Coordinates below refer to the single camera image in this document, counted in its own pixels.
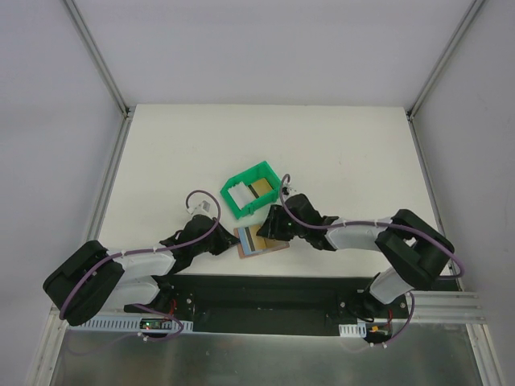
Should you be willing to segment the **green plastic bin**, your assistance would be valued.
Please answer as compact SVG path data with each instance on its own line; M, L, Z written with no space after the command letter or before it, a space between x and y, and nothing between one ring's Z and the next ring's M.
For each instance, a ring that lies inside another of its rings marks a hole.
M278 200L280 178L267 161L229 178L220 189L223 200L239 220Z

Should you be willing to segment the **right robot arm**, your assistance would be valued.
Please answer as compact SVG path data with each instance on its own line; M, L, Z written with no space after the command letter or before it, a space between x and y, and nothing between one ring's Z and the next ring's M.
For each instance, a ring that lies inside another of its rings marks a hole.
M320 215L304 194L271 206L257 234L280 241L298 237L318 250L382 253L390 267L373 279L362 297L364 312L375 318L399 296L430 290L455 252L445 237L408 209L380 220L345 220Z

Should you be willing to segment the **tan leather card holder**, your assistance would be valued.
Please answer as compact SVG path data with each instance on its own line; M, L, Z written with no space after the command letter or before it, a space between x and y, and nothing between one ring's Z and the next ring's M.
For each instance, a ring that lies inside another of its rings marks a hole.
M272 240L259 236L257 232L260 228L260 224L254 224L234 229L234 236L240 241L237 251L241 259L274 253L290 247L288 241Z

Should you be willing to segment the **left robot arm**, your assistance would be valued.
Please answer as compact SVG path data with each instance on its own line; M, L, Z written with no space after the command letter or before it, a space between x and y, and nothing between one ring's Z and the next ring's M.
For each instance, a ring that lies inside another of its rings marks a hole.
M89 240L50 274L43 290L60 310L60 319L71 326L84 324L103 309L132 304L160 313L170 303L164 288L172 275L202 253L218 256L239 243L215 218L196 214L156 247L110 255L98 240Z

